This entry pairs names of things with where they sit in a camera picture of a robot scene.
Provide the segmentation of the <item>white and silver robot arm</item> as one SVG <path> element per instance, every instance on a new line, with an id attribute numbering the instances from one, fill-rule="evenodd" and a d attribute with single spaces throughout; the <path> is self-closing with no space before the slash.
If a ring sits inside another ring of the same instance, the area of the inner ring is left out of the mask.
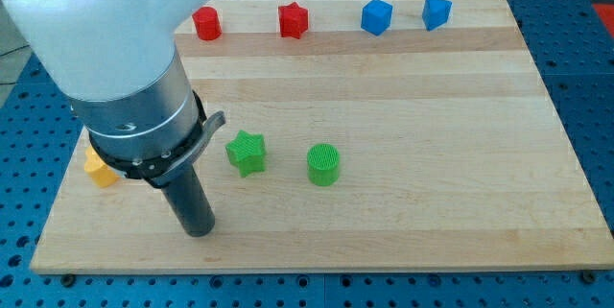
<path id="1" fill-rule="evenodd" d="M 2 1 L 105 154 L 159 157 L 197 124 L 175 30 L 208 0 Z"/>

